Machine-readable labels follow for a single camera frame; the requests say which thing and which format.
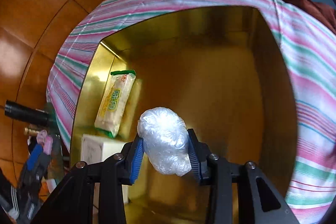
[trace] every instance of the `gold metal box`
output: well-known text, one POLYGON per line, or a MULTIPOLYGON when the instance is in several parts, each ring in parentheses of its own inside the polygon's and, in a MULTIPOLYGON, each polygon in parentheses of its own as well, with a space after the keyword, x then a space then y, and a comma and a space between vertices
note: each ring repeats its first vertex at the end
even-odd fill
MULTIPOLYGON (((213 153, 235 163, 257 162, 285 195, 296 154, 295 100, 278 45, 257 9, 182 10, 104 38, 78 99, 71 165, 80 159, 82 135, 99 134, 94 122, 109 72, 124 69, 135 70, 137 78, 119 139, 134 139, 145 110, 170 108, 213 153)), ((208 191, 189 174, 159 174, 145 156, 130 187, 127 221, 203 222, 208 191)))

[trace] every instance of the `pink and green stripes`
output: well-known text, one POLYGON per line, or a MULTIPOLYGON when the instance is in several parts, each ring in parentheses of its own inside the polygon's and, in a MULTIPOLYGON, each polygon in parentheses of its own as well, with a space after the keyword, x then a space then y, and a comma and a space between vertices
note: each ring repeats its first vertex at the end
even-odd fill
POLYGON ((204 6, 247 5, 268 23, 287 65, 298 115, 297 158, 286 200, 302 224, 317 223, 336 194, 336 37, 282 0, 106 0, 70 33, 51 69, 53 103, 67 148, 80 88, 101 39, 142 20, 204 6))

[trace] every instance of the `blue gripper pad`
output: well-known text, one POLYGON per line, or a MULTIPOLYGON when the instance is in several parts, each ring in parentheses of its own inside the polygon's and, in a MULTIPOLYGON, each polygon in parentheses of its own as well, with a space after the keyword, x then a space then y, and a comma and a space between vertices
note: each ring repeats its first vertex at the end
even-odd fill
POLYGON ((132 159, 131 164, 131 174, 130 174, 130 182, 133 184, 139 176, 142 158, 143 158, 143 139, 140 139, 138 145, 135 149, 134 157, 132 159))
POLYGON ((40 154, 43 152, 43 147, 40 144, 35 145, 33 151, 27 160, 27 170, 31 171, 34 168, 35 162, 37 161, 40 154))
POLYGON ((191 164, 191 170, 193 171, 194 177, 198 181, 201 181, 202 180, 201 164, 196 156, 194 144, 190 136, 189 136, 189 143, 188 143, 188 155, 189 155, 189 160, 191 164))

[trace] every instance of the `plastic wrap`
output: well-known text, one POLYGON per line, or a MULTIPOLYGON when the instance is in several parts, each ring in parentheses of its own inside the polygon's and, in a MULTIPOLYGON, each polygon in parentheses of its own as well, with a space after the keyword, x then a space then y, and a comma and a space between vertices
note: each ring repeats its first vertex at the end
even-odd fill
POLYGON ((158 172, 183 176, 191 170, 188 131, 172 110, 156 107, 146 110, 138 121, 138 134, 148 158, 158 172))
POLYGON ((135 72, 134 70, 113 71, 111 75, 112 77, 106 83, 94 126, 114 138, 119 131, 127 99, 135 80, 135 72))

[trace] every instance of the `white box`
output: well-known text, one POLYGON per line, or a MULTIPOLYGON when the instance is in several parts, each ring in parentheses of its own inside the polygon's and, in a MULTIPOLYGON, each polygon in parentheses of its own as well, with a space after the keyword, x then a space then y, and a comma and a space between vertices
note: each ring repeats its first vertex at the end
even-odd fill
MULTIPOLYGON (((81 160, 87 164, 102 162, 115 153, 120 153, 124 142, 101 136, 84 134, 81 145, 81 160)), ((99 207, 99 185, 95 183, 93 205, 99 207)), ((123 185, 124 203, 128 203, 128 186, 123 185)))

